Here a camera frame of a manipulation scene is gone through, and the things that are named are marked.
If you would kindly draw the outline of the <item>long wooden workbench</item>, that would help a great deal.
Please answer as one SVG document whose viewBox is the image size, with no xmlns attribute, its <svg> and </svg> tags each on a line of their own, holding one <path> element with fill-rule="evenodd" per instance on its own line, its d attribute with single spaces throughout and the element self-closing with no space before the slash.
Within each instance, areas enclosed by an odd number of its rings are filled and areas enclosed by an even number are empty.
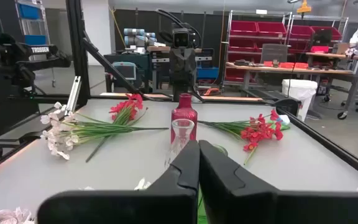
<svg viewBox="0 0 358 224">
<path fill-rule="evenodd" d="M 250 74 L 251 73 L 291 73 L 299 75 L 327 75 L 329 77 L 335 77 L 339 75 L 342 77 L 350 77 L 351 80 L 356 77 L 356 73 L 352 70 L 317 70 L 317 69 L 302 69 L 302 68 L 274 68 L 274 67 L 252 67 L 252 66 L 238 66 L 231 62 L 226 62 L 226 68 L 236 69 L 243 71 L 243 81 L 239 80 L 228 81 L 226 80 L 226 74 L 224 74 L 222 85 L 226 86 L 241 86 L 243 90 L 248 90 L 250 87 Z"/>
</svg>

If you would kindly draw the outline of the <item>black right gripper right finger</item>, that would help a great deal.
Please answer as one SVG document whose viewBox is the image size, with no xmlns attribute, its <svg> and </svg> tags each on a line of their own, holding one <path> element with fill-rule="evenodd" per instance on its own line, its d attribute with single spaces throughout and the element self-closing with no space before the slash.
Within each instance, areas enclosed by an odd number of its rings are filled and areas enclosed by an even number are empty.
<svg viewBox="0 0 358 224">
<path fill-rule="evenodd" d="M 358 224 L 358 192 L 279 190 L 199 141 L 209 224 Z"/>
</svg>

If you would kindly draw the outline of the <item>white lined waste bin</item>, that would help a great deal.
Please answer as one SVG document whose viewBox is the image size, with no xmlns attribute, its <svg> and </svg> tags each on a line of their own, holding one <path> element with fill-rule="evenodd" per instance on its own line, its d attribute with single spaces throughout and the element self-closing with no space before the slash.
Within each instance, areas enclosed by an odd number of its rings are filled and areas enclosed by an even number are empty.
<svg viewBox="0 0 358 224">
<path fill-rule="evenodd" d="M 311 101 L 313 100 L 318 84 L 311 80 L 283 79 L 282 93 L 301 102 L 298 110 L 298 119 L 304 121 Z"/>
</svg>

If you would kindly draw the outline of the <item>wooden desk on casters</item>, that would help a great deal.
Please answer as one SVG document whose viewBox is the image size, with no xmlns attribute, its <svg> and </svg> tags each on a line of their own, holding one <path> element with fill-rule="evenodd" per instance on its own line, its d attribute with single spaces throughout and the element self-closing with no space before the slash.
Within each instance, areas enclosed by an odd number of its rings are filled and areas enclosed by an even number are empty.
<svg viewBox="0 0 358 224">
<path fill-rule="evenodd" d="M 358 55 L 352 56 L 350 59 L 346 55 L 340 55 L 340 54 L 324 54 L 324 53 L 306 53 L 309 57 L 308 63 L 312 64 L 313 59 L 315 57 L 324 57 L 333 59 L 335 62 L 338 62 L 339 60 L 345 60 L 351 63 L 350 70 L 356 73 L 356 77 L 354 77 L 352 80 L 350 77 L 342 77 L 340 78 L 339 75 L 336 75 L 335 77 L 329 77 L 330 79 L 334 80 L 342 80 L 349 82 L 351 84 L 351 87 L 349 90 L 346 90 L 345 88 L 339 88 L 338 86 L 333 86 L 332 82 L 329 82 L 329 87 L 331 89 L 335 89 L 338 91 L 342 91 L 344 93 L 347 93 L 347 100 L 343 101 L 343 105 L 339 109 L 341 112 L 337 114 L 337 118 L 340 120 L 344 120 L 347 118 L 347 115 L 349 113 L 349 107 L 356 102 L 356 94 L 358 94 Z"/>
</svg>

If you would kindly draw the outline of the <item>silver aluminium bracket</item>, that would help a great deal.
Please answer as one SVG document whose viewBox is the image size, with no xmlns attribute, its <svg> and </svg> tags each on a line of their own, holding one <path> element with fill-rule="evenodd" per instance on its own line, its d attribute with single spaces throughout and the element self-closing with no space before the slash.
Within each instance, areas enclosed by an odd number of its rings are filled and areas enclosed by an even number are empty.
<svg viewBox="0 0 358 224">
<path fill-rule="evenodd" d="M 70 96 L 68 98 L 65 115 L 68 115 L 69 112 L 73 112 L 75 110 L 76 103 L 77 103 L 77 100 L 79 97 L 80 88 L 81 88 L 81 77 L 75 76 L 75 79 L 73 81 L 73 85 L 71 88 Z"/>
</svg>

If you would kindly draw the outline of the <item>red plastic storage bin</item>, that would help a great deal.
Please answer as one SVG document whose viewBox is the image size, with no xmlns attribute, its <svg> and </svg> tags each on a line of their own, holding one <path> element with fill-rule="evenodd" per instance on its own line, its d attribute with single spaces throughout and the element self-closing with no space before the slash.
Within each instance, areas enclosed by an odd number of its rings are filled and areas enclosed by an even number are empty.
<svg viewBox="0 0 358 224">
<path fill-rule="evenodd" d="M 253 21 L 232 21 L 231 35 L 258 35 L 257 23 Z"/>
<path fill-rule="evenodd" d="M 292 26 L 290 31 L 291 39 L 310 39 L 314 30 L 310 26 Z"/>
<path fill-rule="evenodd" d="M 235 37 L 229 39 L 228 50 L 236 52 L 255 52 L 256 46 L 253 40 Z"/>
<path fill-rule="evenodd" d="M 257 22 L 260 36 L 264 37 L 285 37 L 287 30 L 282 22 Z"/>
<path fill-rule="evenodd" d="M 335 27 L 328 27 L 328 26 L 311 26 L 314 32 L 318 32 L 321 30 L 330 30 L 332 34 L 332 40 L 341 40 L 342 35 Z"/>
</svg>

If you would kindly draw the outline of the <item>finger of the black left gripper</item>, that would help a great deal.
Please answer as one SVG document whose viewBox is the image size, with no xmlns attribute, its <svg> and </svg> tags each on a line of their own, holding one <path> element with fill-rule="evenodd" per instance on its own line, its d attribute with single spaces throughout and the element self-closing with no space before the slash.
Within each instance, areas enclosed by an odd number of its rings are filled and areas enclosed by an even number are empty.
<svg viewBox="0 0 358 224">
<path fill-rule="evenodd" d="M 174 90 L 183 86 L 183 72 L 181 70 L 170 70 L 170 82 Z"/>
<path fill-rule="evenodd" d="M 184 83 L 188 90 L 193 90 L 196 81 L 196 69 L 190 71 L 184 71 Z"/>
</svg>

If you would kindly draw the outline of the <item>blue plastic box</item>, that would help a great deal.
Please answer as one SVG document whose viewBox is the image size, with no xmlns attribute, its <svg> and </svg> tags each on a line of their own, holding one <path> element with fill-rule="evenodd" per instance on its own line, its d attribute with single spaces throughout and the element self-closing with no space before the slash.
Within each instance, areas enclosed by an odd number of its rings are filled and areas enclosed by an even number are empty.
<svg viewBox="0 0 358 224">
<path fill-rule="evenodd" d="M 219 68 L 218 67 L 198 67 L 197 68 L 197 79 L 198 80 L 215 80 L 218 78 Z"/>
</svg>

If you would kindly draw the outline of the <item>yellow ceiling-hung device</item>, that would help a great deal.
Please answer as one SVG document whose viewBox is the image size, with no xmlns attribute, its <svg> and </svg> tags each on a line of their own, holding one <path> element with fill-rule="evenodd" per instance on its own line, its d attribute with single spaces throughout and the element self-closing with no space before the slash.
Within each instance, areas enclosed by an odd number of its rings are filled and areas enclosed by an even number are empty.
<svg viewBox="0 0 358 224">
<path fill-rule="evenodd" d="M 297 13 L 303 14 L 306 12 L 311 12 L 311 6 L 308 5 L 307 0 L 302 0 L 301 6 L 296 10 Z"/>
</svg>

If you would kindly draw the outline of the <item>red ribbed glass vase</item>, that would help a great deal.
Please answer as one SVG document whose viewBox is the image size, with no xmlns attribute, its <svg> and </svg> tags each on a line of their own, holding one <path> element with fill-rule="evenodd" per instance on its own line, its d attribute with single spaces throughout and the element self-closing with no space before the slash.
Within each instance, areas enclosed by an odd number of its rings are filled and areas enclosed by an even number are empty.
<svg viewBox="0 0 358 224">
<path fill-rule="evenodd" d="M 198 112 L 192 108 L 191 100 L 192 95 L 189 93 L 182 93 L 180 95 L 178 107 L 172 111 L 171 121 L 176 119 L 192 120 L 192 122 L 194 122 L 194 127 L 190 133 L 190 140 L 195 140 L 198 124 Z"/>
</svg>

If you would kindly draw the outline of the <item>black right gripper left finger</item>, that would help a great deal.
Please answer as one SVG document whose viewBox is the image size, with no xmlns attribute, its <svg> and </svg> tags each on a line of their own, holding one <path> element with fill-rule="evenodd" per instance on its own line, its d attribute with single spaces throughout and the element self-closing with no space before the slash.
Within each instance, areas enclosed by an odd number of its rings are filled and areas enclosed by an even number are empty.
<svg viewBox="0 0 358 224">
<path fill-rule="evenodd" d="M 73 190 L 46 199 L 38 224 L 197 224 L 200 146 L 190 141 L 145 190 Z"/>
</svg>

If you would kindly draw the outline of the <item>green flower stem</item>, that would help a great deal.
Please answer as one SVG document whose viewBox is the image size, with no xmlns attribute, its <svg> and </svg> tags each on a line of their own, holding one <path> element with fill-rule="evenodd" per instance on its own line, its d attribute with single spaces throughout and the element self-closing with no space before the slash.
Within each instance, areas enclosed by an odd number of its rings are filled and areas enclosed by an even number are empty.
<svg viewBox="0 0 358 224">
<path fill-rule="evenodd" d="M 0 224 L 37 224 L 28 209 L 17 207 L 15 210 L 0 210 Z"/>
</svg>

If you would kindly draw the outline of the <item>clear glass vase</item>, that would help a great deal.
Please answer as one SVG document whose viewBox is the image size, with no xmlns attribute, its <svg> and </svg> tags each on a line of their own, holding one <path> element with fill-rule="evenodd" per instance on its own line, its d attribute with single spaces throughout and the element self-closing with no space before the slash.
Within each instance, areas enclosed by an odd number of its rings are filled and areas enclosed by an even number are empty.
<svg viewBox="0 0 358 224">
<path fill-rule="evenodd" d="M 194 122 L 189 119 L 175 119 L 172 121 L 172 131 L 174 133 L 170 149 L 166 153 L 164 166 L 167 169 L 181 150 L 190 140 L 190 134 L 194 128 Z"/>
</svg>

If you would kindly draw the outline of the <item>white veined artificial flower bunch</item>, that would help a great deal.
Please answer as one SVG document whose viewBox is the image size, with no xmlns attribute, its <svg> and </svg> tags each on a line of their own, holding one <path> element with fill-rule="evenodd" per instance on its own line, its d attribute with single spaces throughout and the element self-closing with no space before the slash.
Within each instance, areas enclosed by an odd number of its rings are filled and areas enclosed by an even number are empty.
<svg viewBox="0 0 358 224">
<path fill-rule="evenodd" d="M 59 106 L 58 109 L 52 113 L 49 113 L 48 115 L 43 115 L 41 116 L 41 123 L 43 124 L 50 124 L 52 127 L 59 127 L 63 124 L 68 124 L 68 125 L 76 125 L 76 126 L 100 126 L 100 125 L 114 125 L 112 122 L 107 122 L 107 121 L 101 121 L 98 119 L 94 119 L 91 118 L 89 116 L 83 115 L 83 114 L 78 114 L 79 118 L 75 118 L 76 114 L 69 112 L 68 115 L 66 115 L 64 117 L 63 120 L 60 120 L 58 118 L 58 115 L 64 112 L 64 107 L 63 106 Z M 137 116 L 135 116 L 135 122 L 132 123 L 130 126 L 131 127 L 136 127 L 136 123 L 140 120 L 140 118 L 138 118 Z M 155 130 L 155 128 L 146 128 L 146 130 L 144 131 L 151 131 L 151 130 Z"/>
<path fill-rule="evenodd" d="M 43 131 L 40 137 L 46 141 L 51 155 L 62 157 L 68 161 L 70 159 L 68 151 L 71 151 L 75 146 L 100 138 L 110 138 L 118 134 L 143 130 L 146 130 L 146 128 L 120 125 L 76 126 L 63 124 L 59 127 L 53 127 L 49 131 Z"/>
</svg>

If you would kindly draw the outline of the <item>dark teal cabinet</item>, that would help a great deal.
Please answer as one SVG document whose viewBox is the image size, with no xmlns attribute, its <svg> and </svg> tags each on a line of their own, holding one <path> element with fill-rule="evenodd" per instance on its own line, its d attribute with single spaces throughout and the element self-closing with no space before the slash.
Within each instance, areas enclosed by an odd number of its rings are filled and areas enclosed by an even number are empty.
<svg viewBox="0 0 358 224">
<path fill-rule="evenodd" d="M 152 91 L 152 88 L 149 85 L 152 72 L 148 54 L 107 54 L 104 55 L 104 57 L 110 64 L 113 62 L 132 62 L 136 64 L 137 80 L 127 81 L 143 93 L 150 93 Z"/>
</svg>

